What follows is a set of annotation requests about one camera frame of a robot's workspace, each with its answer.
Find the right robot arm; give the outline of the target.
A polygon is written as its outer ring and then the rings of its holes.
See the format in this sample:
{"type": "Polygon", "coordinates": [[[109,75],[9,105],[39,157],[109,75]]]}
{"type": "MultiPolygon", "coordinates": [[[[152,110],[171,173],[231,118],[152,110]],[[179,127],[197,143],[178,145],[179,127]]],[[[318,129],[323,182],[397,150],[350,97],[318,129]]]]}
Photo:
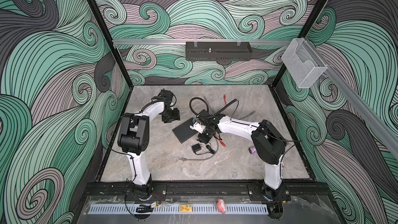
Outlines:
{"type": "Polygon", "coordinates": [[[282,160],[286,152],[287,140],[268,120],[248,122],[224,114],[209,115],[203,110],[197,120],[190,124],[197,131],[198,139],[208,143],[217,134],[228,133],[251,140],[258,156],[265,163],[264,184],[277,190],[282,182],[282,160]]]}

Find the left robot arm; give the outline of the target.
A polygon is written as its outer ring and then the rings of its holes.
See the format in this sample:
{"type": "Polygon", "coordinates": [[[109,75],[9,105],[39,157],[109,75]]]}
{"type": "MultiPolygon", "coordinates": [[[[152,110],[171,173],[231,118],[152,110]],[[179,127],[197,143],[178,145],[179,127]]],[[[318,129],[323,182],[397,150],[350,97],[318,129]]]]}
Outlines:
{"type": "Polygon", "coordinates": [[[172,91],[162,89],[139,112],[127,113],[121,117],[117,144],[128,158],[133,188],[148,195],[152,192],[152,179],[147,167],[145,150],[150,141],[150,122],[158,115],[163,123],[179,121],[179,110],[174,107],[176,101],[172,91]]]}

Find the black network switch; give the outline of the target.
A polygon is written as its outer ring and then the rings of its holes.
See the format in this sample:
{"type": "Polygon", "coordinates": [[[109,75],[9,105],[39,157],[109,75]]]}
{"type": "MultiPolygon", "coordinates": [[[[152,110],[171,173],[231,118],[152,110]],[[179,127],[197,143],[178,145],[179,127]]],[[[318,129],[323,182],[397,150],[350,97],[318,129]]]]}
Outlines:
{"type": "Polygon", "coordinates": [[[194,123],[195,120],[193,118],[190,118],[172,130],[173,134],[176,136],[180,144],[198,134],[198,131],[191,128],[194,123]]]}

